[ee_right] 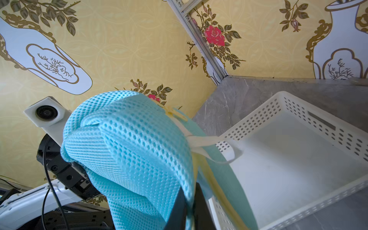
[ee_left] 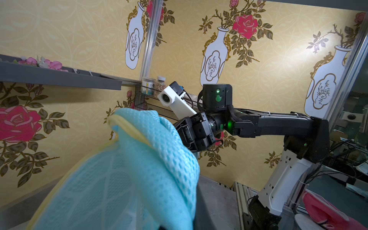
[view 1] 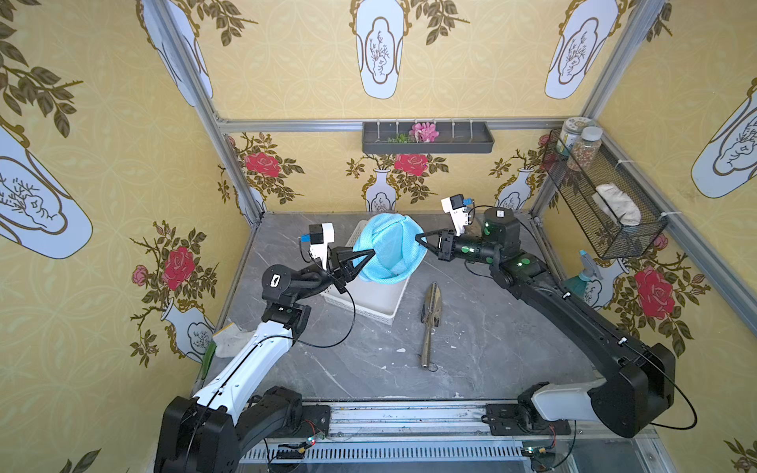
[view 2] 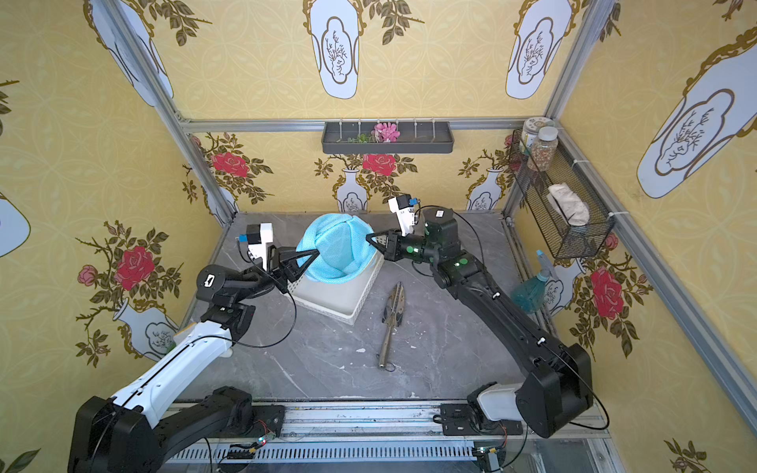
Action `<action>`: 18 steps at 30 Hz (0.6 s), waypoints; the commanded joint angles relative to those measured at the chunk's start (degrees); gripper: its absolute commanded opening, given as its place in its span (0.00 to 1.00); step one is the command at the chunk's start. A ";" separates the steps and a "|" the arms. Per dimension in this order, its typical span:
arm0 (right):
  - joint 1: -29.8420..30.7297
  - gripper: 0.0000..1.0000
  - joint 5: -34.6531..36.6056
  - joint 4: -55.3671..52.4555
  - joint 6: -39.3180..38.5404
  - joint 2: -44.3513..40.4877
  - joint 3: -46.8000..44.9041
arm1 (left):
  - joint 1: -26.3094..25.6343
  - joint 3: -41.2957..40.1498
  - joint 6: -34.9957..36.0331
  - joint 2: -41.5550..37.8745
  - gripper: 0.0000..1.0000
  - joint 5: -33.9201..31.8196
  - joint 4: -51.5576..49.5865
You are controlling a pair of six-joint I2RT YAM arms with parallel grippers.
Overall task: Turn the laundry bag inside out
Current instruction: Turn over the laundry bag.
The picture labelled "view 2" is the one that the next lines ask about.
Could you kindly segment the turquoise mesh laundry bag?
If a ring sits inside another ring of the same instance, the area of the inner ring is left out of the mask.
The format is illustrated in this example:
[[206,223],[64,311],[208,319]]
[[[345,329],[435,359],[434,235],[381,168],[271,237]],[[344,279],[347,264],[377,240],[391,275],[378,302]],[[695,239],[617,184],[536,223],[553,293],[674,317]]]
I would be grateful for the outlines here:
[[376,253],[366,240],[373,232],[373,228],[357,216],[325,214],[316,218],[297,246],[297,251],[319,251],[306,276],[325,284],[353,280],[368,267]]

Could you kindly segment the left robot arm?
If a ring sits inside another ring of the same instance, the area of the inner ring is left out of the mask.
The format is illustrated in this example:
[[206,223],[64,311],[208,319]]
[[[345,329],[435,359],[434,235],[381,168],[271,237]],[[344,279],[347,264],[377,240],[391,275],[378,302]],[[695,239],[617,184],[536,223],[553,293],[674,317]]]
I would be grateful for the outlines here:
[[273,290],[286,295],[319,257],[318,250],[270,246],[266,258],[244,271],[218,264],[196,279],[197,298],[209,307],[169,354],[110,398],[94,396],[77,412],[70,472],[156,472],[201,439],[241,436],[259,427],[249,393],[215,389],[199,403],[167,413],[179,394],[216,359],[240,344],[255,307],[250,300]]

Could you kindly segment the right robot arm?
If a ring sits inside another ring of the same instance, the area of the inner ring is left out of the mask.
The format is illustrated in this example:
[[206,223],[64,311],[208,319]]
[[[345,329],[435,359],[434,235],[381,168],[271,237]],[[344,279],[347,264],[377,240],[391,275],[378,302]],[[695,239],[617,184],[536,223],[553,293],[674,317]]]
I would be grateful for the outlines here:
[[484,262],[461,244],[453,210],[434,206],[422,215],[420,236],[392,229],[366,241],[387,261],[427,263],[437,285],[483,320],[524,375],[515,390],[522,421],[536,435],[552,437],[593,406],[591,358],[580,345],[567,346],[543,330],[499,288]]

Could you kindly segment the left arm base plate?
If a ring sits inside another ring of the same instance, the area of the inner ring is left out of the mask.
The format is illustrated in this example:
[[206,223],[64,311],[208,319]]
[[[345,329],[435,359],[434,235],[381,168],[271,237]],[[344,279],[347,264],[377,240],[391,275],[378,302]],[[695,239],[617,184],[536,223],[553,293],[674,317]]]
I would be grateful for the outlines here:
[[239,437],[244,439],[275,439],[283,430],[286,407],[279,404],[264,404],[252,406],[252,417],[242,426]]

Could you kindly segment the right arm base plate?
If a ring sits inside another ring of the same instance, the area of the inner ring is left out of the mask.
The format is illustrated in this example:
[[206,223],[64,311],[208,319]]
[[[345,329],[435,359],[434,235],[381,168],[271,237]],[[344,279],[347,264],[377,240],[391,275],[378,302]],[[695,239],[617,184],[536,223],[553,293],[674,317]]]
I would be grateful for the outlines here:
[[520,436],[524,426],[519,421],[491,421],[483,412],[469,404],[443,404],[432,418],[442,426],[447,437],[466,436]]

